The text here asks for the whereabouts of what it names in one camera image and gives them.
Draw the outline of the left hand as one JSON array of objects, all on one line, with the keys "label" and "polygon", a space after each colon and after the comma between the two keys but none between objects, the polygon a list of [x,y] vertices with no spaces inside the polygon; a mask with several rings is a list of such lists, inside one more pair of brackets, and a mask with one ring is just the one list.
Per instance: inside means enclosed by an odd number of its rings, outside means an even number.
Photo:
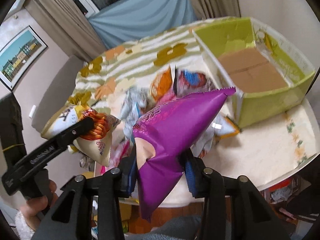
[{"label": "left hand", "polygon": [[[49,181],[49,189],[52,193],[52,202],[50,207],[52,207],[58,199],[55,193],[57,185],[54,181]],[[39,212],[42,212],[48,206],[48,199],[46,196],[34,198],[27,200],[26,203],[20,208],[22,215],[27,223],[27,225],[34,231],[39,227],[40,219],[37,217]]]}]

